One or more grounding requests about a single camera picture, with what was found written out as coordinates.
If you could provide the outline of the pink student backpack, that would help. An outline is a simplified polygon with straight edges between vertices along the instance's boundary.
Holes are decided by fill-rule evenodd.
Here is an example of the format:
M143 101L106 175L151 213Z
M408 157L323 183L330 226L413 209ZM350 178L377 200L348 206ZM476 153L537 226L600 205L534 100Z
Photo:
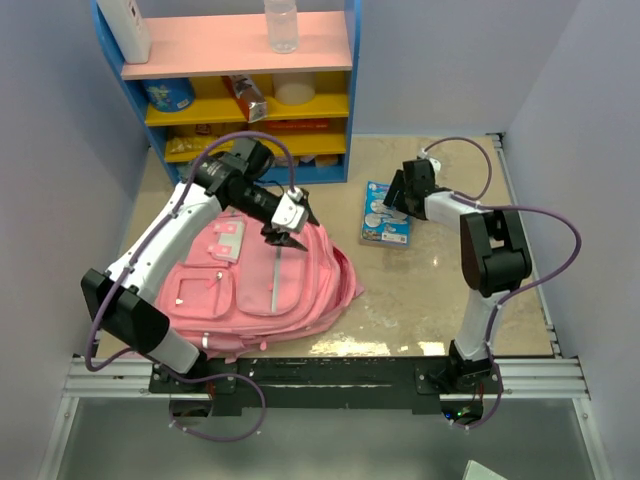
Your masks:
M231 363L277 342L328 330L363 291L324 227L307 224L301 249L267 244L262 225L225 212L192 241L155 300L176 331Z

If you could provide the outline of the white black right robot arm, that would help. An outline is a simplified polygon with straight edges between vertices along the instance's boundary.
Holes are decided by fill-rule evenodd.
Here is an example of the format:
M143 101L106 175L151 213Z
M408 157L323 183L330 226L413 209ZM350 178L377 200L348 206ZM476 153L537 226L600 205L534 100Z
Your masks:
M438 186L434 167L427 159L402 164L384 205L444 225L459 235L461 269L469 297L445 370L434 380L448 392L469 392L492 373L494 327L501 318L499 302L518 290L532 273L520 217L516 212L484 208Z

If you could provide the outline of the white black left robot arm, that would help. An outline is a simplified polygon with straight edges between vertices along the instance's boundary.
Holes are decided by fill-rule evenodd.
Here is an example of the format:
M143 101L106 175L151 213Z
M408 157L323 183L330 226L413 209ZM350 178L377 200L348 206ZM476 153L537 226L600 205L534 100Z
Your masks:
M105 271L90 269L81 289L92 324L86 342L85 366L92 361L96 334L104 330L136 352L172 370L173 382L185 392L200 390L207 380L205 354L171 327L154 306L159 288L186 247L211 221L232 207L263 225L269 245L301 249L295 235L317 222L307 190L290 184L281 195L257 185L270 167L276 137L257 131L224 135L192 162L145 233Z

